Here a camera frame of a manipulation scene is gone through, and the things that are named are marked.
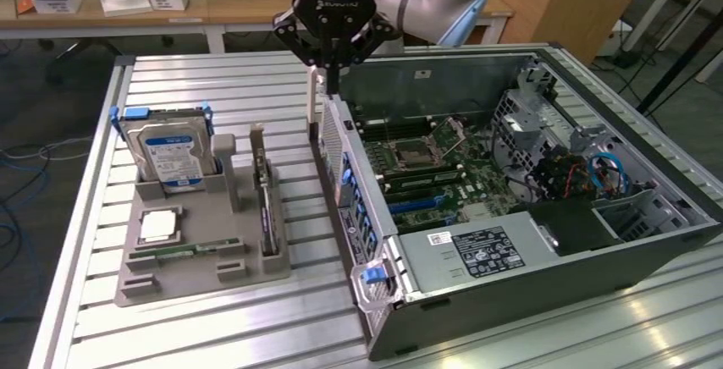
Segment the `low-profile graphics card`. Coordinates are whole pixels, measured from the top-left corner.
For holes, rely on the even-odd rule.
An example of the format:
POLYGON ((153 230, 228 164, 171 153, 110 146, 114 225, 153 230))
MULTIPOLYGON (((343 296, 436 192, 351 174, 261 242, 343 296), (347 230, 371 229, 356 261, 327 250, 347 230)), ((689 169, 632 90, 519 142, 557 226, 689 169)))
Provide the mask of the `low-profile graphics card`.
POLYGON ((248 138, 253 155, 255 189, 259 195, 261 214, 261 253, 264 256, 276 256, 279 254, 279 244, 275 216, 271 207, 271 189, 273 183, 269 162, 265 156, 261 124, 251 126, 248 138))

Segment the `black RAM slot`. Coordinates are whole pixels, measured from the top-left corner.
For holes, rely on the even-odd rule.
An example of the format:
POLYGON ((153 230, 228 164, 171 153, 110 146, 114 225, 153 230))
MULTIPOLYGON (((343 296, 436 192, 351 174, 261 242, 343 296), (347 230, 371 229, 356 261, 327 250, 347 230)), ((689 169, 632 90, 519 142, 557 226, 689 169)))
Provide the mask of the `black RAM slot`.
POLYGON ((427 135, 431 129, 428 126, 415 126, 411 124, 388 124, 388 125, 367 125, 357 130, 357 132, 364 136, 372 135, 427 135))
POLYGON ((428 135, 428 133, 423 131, 400 129, 364 129, 359 134, 364 142, 416 139, 428 135))
POLYGON ((359 121, 357 127, 360 129, 429 129, 428 123, 420 119, 392 120, 391 122, 388 122, 385 119, 372 119, 364 122, 359 121))
POLYGON ((383 118, 361 118, 359 121, 363 125, 376 124, 427 124, 427 117, 383 117, 383 118))

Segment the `CPU socket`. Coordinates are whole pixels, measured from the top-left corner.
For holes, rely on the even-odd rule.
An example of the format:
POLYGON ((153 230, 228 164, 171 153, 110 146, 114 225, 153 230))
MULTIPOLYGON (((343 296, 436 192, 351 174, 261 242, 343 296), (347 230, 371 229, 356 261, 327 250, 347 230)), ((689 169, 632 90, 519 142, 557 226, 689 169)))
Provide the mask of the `CPU socket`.
POLYGON ((435 168, 447 165, 437 145, 428 135, 393 140, 389 147, 401 170, 435 168))

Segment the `white square dish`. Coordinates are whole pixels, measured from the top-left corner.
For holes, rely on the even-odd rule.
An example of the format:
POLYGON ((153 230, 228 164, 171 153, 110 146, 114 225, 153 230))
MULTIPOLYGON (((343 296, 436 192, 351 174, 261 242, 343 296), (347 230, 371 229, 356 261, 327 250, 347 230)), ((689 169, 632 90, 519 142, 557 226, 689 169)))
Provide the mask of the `white square dish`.
POLYGON ((142 14, 152 11, 149 0, 100 0, 106 17, 142 14))

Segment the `metal disk bay cage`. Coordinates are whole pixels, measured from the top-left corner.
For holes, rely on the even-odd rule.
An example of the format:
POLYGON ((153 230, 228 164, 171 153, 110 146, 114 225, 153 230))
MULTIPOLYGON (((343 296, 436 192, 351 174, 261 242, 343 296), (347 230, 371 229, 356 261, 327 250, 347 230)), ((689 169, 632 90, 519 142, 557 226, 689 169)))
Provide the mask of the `metal disk bay cage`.
POLYGON ((509 160, 531 169, 547 151, 571 145, 572 124, 540 95, 521 89, 505 91, 492 116, 501 150, 497 160, 509 160))

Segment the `hard disk with blue carrier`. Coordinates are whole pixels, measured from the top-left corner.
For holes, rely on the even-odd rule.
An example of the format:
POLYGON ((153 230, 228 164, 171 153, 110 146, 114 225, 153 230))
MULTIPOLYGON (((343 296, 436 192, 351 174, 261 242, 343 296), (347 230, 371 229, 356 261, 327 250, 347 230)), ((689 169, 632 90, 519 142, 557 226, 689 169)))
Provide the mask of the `hard disk with blue carrier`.
POLYGON ((167 194, 196 191, 217 173, 211 153, 212 110, 112 106, 109 120, 133 157, 140 180, 157 182, 167 194))

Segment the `white box with red dot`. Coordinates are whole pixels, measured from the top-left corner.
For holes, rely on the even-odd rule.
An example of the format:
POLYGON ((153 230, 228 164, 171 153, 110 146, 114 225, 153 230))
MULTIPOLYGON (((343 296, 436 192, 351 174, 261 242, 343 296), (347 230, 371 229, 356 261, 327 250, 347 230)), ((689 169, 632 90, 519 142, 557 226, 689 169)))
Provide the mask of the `white box with red dot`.
POLYGON ((613 24, 611 32, 608 33, 607 39, 601 44, 601 47, 596 56, 597 57, 615 56, 623 46, 623 43, 631 31, 632 31, 632 27, 621 19, 619 19, 613 24))

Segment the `silver chipset heatsink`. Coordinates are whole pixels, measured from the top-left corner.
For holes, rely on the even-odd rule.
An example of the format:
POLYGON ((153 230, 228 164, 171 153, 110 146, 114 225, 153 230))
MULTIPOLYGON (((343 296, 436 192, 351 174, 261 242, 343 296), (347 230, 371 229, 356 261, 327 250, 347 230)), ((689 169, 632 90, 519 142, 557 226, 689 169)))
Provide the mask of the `silver chipset heatsink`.
POLYGON ((497 216, 497 213, 481 202, 467 204, 461 213, 468 221, 487 220, 497 216))

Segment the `black stand leg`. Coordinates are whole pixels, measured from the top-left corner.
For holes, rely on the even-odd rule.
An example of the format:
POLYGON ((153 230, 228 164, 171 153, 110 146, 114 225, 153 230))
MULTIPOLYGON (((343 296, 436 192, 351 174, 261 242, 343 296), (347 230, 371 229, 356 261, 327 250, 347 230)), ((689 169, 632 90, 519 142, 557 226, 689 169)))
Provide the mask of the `black stand leg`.
MULTIPOLYGON (((692 17, 692 15, 696 13, 699 5, 701 4, 704 0, 689 0, 688 5, 685 6, 681 13, 677 15, 675 23, 671 25, 671 28, 668 29, 667 34, 660 39, 659 44, 653 48, 651 55, 645 59, 645 62, 648 59, 656 54, 657 51, 660 51, 664 46, 668 45, 668 43, 675 38, 676 34, 679 33, 679 30, 685 25, 688 19, 692 17)), ((661 106, 661 104, 665 102, 668 98, 673 96, 673 94, 683 88, 687 81, 684 81, 675 90, 667 95, 663 102, 651 109, 649 107, 656 102, 656 100, 660 97, 660 94, 664 92, 664 90, 668 88, 668 86, 672 84, 675 79, 677 78, 679 74, 683 72, 683 70, 688 67, 689 62, 696 57, 696 55, 700 53, 705 45, 708 44, 712 37, 719 32, 719 29, 723 27, 723 8, 719 10, 719 13, 712 17, 711 21, 708 22, 708 25, 704 27, 704 29, 697 33, 697 36, 695 37, 692 43, 687 47, 685 51, 683 52, 681 56, 676 59, 673 62, 671 68, 665 72, 665 74, 660 77, 657 83, 647 93, 645 97, 641 99, 641 102, 636 106, 636 110, 643 115, 648 116, 653 113, 653 111, 661 106)))

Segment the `silver CPU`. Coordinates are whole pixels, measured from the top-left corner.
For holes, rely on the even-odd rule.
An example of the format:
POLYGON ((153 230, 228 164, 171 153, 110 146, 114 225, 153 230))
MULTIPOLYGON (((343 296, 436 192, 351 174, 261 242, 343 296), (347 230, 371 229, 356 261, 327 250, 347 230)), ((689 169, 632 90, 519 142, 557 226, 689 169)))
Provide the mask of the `silver CPU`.
POLYGON ((177 215, 171 210, 148 212, 141 221, 141 244, 169 240, 176 234, 177 215))

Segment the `green RAM stick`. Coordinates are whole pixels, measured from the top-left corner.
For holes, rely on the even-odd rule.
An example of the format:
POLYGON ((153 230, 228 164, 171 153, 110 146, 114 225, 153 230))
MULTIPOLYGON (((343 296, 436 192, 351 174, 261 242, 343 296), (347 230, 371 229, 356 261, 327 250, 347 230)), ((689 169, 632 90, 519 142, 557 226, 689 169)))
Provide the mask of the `green RAM stick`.
POLYGON ((128 259, 138 260, 146 257, 154 257, 157 259, 173 259, 183 257, 193 257, 200 255, 208 255, 219 252, 228 245, 240 245, 241 241, 237 238, 213 240, 203 242, 200 244, 172 245, 160 247, 144 251, 130 252, 128 259))

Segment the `grey power supply unit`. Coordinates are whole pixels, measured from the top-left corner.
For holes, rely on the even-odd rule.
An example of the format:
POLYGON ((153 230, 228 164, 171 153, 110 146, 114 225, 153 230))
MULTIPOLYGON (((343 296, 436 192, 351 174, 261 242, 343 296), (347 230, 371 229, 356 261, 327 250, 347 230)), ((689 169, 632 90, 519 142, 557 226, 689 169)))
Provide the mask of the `grey power supply unit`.
POLYGON ((559 258, 557 239, 528 212, 403 234, 400 245, 423 293, 480 284, 559 258))

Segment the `black plastic cover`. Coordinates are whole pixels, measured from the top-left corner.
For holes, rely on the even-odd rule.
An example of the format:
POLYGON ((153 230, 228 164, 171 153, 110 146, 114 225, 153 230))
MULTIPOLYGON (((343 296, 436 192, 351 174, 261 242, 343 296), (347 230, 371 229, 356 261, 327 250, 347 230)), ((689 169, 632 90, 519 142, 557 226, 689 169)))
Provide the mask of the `black plastic cover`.
POLYGON ((544 201, 532 205, 529 213, 535 222, 551 234, 560 256, 623 243, 589 200, 544 201))

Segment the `grey parts rack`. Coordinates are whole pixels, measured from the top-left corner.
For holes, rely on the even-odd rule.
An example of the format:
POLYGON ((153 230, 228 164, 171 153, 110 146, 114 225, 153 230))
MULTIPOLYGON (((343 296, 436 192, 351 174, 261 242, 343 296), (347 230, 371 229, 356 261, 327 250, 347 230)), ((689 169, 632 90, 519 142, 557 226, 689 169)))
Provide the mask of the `grey parts rack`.
POLYGON ((255 189, 253 155, 249 165, 232 164, 232 135, 215 135, 211 150, 221 162, 220 173, 203 178, 196 191, 167 194, 157 182, 137 181, 125 242, 122 246, 114 304, 118 307, 199 295, 221 289, 265 283, 291 275, 291 256, 284 232, 280 184, 271 160, 273 187, 271 207, 276 223, 279 254, 261 253, 261 214, 255 189), (169 240, 138 242, 142 217, 171 210, 177 215, 176 234, 169 240), (173 259, 154 257, 129 260, 130 252, 213 240, 237 238, 208 255, 173 259))

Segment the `open black PC case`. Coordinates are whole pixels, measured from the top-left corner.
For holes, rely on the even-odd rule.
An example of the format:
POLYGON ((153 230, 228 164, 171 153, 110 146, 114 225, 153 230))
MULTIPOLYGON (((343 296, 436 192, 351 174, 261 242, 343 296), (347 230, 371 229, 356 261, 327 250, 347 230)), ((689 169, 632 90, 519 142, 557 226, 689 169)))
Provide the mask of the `open black PC case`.
POLYGON ((723 234, 723 183, 561 47, 381 54, 344 70, 339 93, 321 98, 312 148, 375 361, 628 289, 723 234), (572 124, 569 148, 547 151, 531 169, 496 159, 492 116, 509 89, 540 95, 572 124), (529 213, 544 201, 589 200, 621 244, 559 256, 480 284, 419 291, 356 122, 453 113, 492 133, 492 160, 524 199, 508 214, 529 213), (387 281, 367 285, 361 272, 377 266, 387 281))

